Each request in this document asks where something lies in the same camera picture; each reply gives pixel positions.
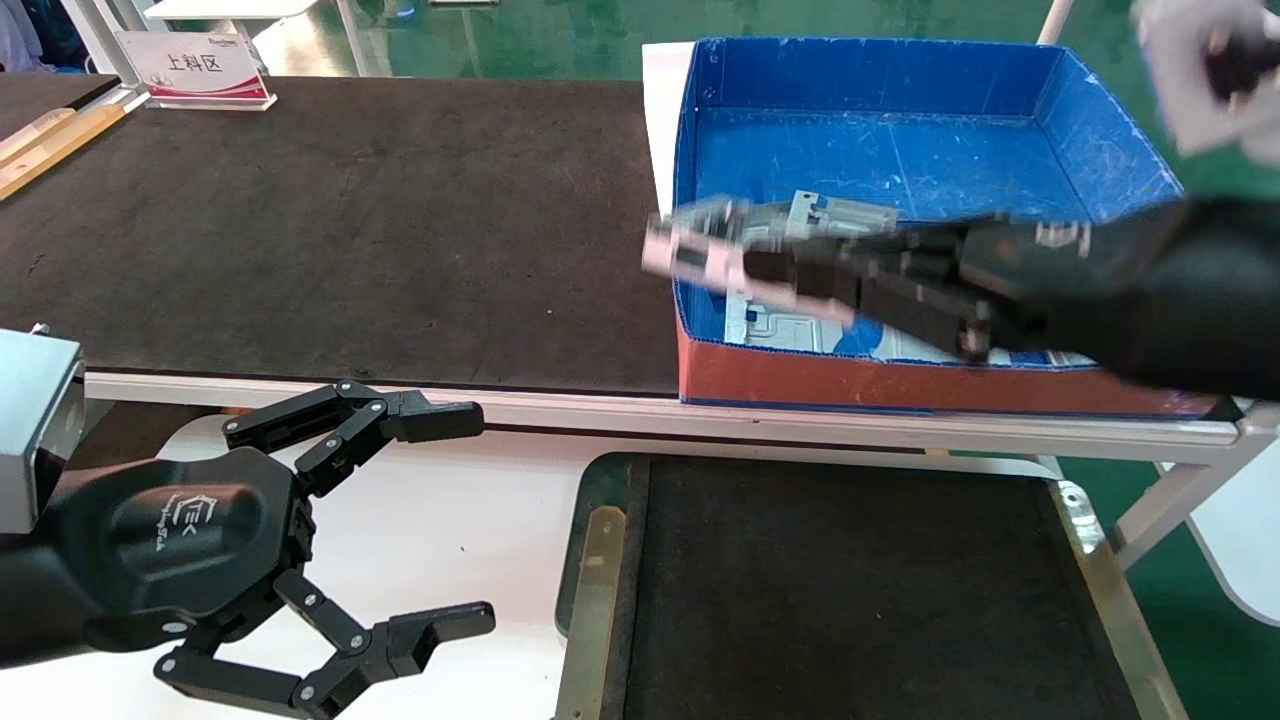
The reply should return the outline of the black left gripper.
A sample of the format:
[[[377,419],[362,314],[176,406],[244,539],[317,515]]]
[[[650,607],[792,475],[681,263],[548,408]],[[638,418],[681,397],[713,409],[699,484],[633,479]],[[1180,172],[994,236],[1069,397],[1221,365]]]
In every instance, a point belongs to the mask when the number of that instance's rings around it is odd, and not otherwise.
[[[152,459],[76,482],[55,497],[50,532],[58,569],[84,601],[81,639],[128,653],[188,634],[156,662],[157,680],[188,698],[292,719],[335,719],[372,685],[422,674],[440,644],[493,632],[493,606],[360,625],[302,571],[288,570],[312,556],[316,527],[305,495],[329,495],[393,441],[484,430],[479,404],[434,404],[417,389],[339,380],[227,421],[227,447],[237,448],[228,454]],[[294,474],[268,456],[311,439]],[[333,648],[320,667],[297,676],[218,659],[223,644],[280,609]]]

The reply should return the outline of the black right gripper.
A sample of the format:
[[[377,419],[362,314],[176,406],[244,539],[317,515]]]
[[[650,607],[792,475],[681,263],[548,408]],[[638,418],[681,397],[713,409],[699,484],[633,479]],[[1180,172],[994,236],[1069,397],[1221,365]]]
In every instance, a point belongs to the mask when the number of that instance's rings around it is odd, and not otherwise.
[[[824,233],[748,249],[745,275],[858,307],[968,363],[1001,348],[1076,355],[1111,373],[1197,373],[1190,293],[1172,277],[1180,222],[1133,213]],[[909,277],[951,274],[963,290]]]

